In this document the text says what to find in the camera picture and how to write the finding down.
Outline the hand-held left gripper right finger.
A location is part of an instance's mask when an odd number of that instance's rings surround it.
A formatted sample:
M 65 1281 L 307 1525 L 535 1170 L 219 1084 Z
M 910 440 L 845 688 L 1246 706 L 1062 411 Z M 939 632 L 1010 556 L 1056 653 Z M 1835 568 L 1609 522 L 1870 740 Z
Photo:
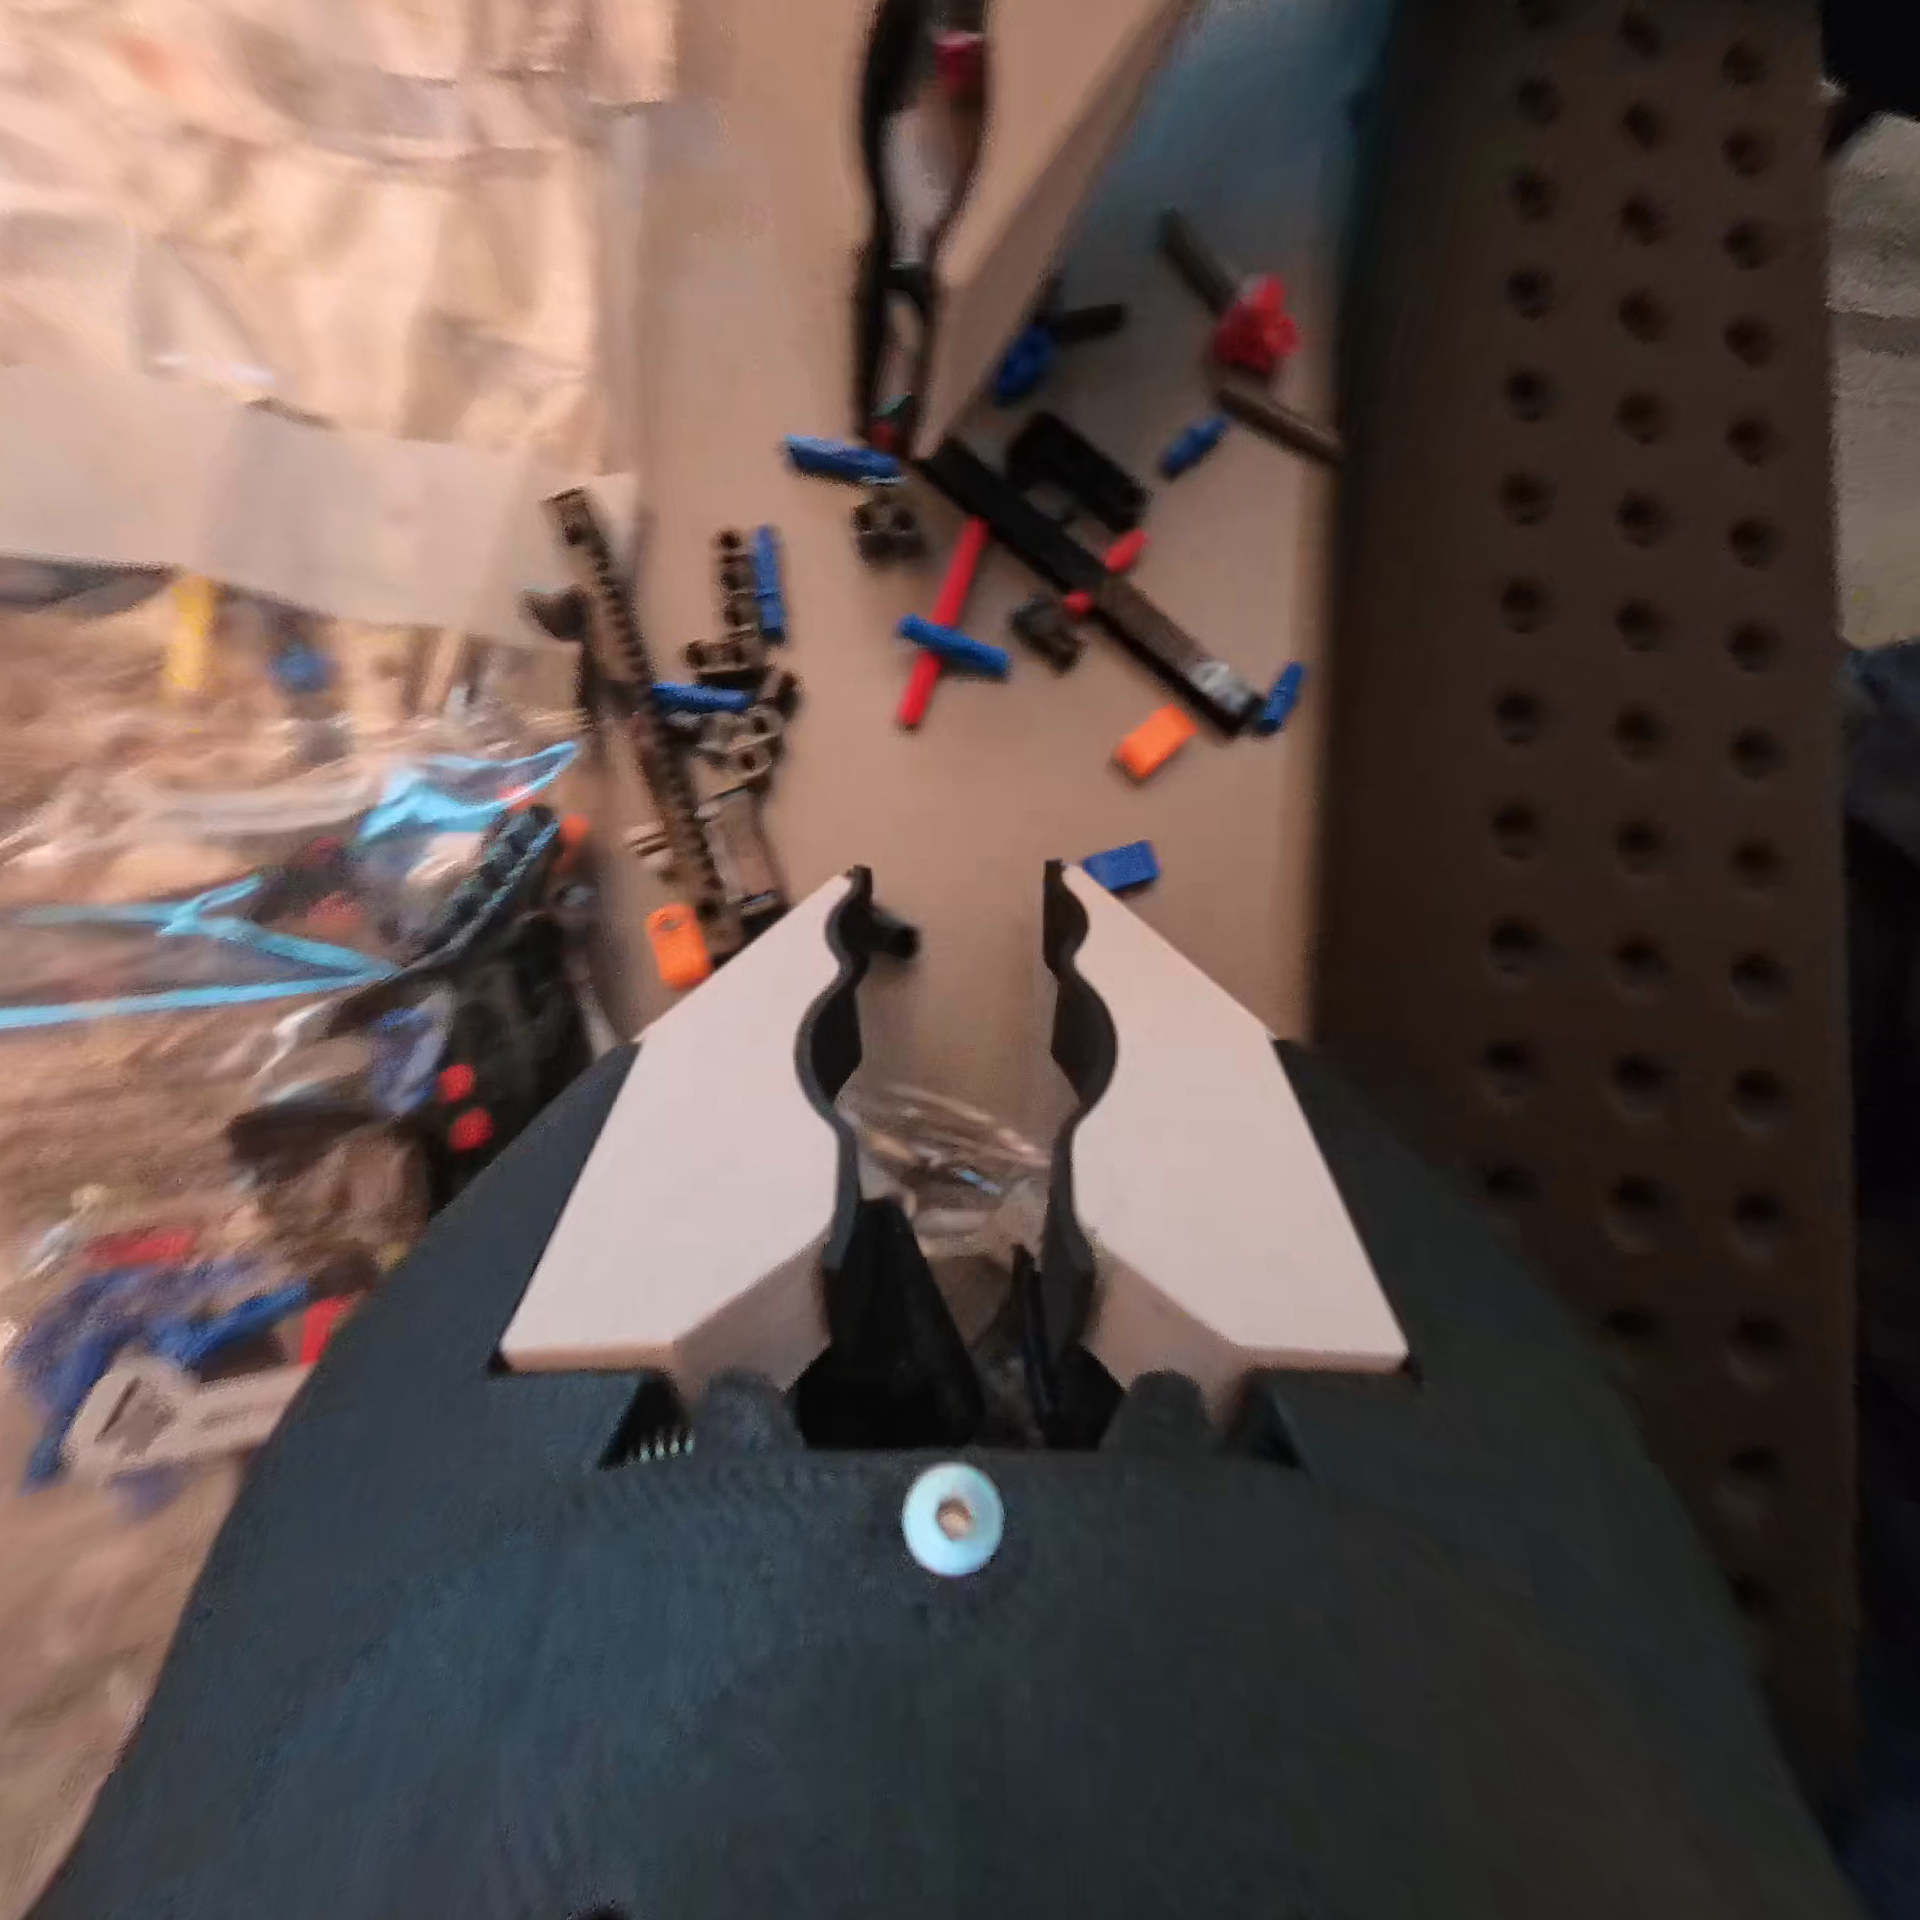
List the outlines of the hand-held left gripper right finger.
M 1281 1041 L 1085 866 L 1050 861 L 1050 1057 L 1072 1104 L 1040 1232 L 1040 1390 L 1091 1360 L 1229 1410 L 1256 1374 L 1394 1376 L 1408 1334 Z

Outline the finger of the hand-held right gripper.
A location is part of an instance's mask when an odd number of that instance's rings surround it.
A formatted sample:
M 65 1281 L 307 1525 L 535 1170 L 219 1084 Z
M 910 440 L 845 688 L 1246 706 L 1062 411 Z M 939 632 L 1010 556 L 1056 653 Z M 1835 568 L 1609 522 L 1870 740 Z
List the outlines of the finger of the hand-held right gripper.
M 854 426 L 863 442 L 879 418 L 888 302 L 896 268 L 896 204 L 886 173 L 886 130 L 905 102 L 919 43 L 918 2 L 877 4 L 856 84 L 856 160 L 870 210 L 854 273 Z
M 982 133 L 930 240 L 915 453 L 933 453 L 989 384 L 1192 11 L 984 8 Z

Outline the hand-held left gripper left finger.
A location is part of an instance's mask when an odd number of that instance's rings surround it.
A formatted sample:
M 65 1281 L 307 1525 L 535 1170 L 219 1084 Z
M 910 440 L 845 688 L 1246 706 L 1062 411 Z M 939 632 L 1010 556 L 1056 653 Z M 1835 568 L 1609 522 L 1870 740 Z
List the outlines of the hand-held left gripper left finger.
M 511 1372 L 656 1374 L 693 1402 L 728 1374 L 794 1387 L 826 1353 L 871 916 L 850 866 L 641 1034 L 501 1338 Z

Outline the black lego gear rack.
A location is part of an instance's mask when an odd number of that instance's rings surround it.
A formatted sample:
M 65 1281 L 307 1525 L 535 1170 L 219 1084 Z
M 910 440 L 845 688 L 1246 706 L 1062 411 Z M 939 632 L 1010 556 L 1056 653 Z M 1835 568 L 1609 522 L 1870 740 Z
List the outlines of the black lego gear rack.
M 544 502 L 567 570 L 557 593 L 529 593 L 535 624 L 570 643 L 582 699 L 611 752 L 625 752 L 653 805 L 637 838 L 675 904 L 705 925 L 712 961 L 726 963 L 786 913 L 786 888 L 763 822 L 763 782 L 745 784 L 715 768 L 690 739 L 686 717 L 662 713 L 659 678 L 641 632 L 634 586 L 589 490 Z

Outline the dark grey lego axle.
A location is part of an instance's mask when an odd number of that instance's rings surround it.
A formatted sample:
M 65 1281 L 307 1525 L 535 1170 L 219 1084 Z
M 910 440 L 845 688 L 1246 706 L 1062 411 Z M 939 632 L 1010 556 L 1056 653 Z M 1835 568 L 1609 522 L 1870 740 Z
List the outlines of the dark grey lego axle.
M 1158 246 L 1182 286 L 1209 316 L 1224 320 L 1242 296 L 1240 269 L 1174 206 L 1159 214 Z
M 1265 442 L 1296 453 L 1299 458 L 1338 468 L 1345 464 L 1342 436 L 1295 408 L 1288 408 L 1274 393 L 1242 381 L 1219 381 L 1214 389 L 1217 408 L 1240 426 L 1257 432 Z

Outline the red lego axle connector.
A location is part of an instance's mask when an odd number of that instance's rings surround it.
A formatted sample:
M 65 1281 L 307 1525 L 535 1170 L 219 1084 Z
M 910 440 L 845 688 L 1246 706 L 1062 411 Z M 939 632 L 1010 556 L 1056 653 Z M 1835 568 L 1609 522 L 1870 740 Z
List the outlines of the red lego axle connector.
M 1209 356 L 1226 373 L 1271 380 L 1302 347 L 1289 289 L 1279 275 L 1243 278 L 1217 316 Z

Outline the black angled lego beam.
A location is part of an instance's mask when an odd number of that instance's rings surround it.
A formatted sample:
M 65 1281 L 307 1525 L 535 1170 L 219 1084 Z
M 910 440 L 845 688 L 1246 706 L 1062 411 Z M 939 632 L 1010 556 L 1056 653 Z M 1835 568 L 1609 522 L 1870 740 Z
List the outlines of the black angled lego beam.
M 1115 536 L 1135 532 L 1151 506 L 1151 490 L 1131 470 L 1047 410 L 1021 426 L 1005 453 L 1005 470 L 1010 488 L 1056 490 Z

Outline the long black lego beam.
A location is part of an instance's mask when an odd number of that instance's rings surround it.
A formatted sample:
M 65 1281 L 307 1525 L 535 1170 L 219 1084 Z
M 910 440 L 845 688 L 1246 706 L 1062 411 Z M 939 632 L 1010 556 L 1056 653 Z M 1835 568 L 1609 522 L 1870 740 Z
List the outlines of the long black lego beam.
M 1262 690 L 1129 578 L 1112 572 L 971 449 L 946 440 L 929 458 L 915 459 L 913 470 L 955 510 L 984 518 L 990 536 L 1045 586 L 1091 595 L 1094 620 L 1213 730 L 1237 737 L 1251 726 Z

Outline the dark perforated panel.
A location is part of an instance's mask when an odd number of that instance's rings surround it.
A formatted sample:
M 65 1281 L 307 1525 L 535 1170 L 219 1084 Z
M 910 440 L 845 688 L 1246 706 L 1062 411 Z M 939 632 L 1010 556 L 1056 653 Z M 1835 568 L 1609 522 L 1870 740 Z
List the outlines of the dark perforated panel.
M 1815 4 L 1399 4 L 1315 1026 L 1586 1321 L 1822 1796 L 1856 1261 Z

